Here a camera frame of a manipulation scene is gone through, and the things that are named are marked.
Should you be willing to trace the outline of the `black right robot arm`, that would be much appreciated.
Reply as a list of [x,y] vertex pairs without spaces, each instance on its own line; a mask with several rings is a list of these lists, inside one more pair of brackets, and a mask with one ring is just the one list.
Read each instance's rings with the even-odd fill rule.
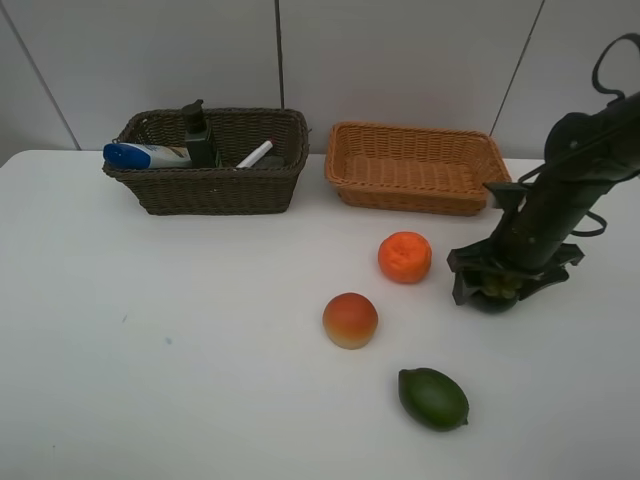
[[570,113],[551,130],[544,162],[517,182],[488,182],[502,217],[492,234],[452,250],[456,304],[503,312],[569,277],[584,254],[567,243],[615,185],[639,174],[639,97],[593,114]]

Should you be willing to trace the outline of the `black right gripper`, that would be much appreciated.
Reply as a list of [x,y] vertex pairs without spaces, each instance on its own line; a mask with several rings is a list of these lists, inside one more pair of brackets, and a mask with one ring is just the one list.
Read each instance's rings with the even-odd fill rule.
[[575,244],[563,243],[542,266],[526,267],[499,254],[494,241],[484,239],[453,249],[447,264],[454,275],[452,296],[457,306],[483,306],[484,283],[499,283],[517,289],[525,300],[539,291],[566,282],[566,265],[577,266],[585,257]]

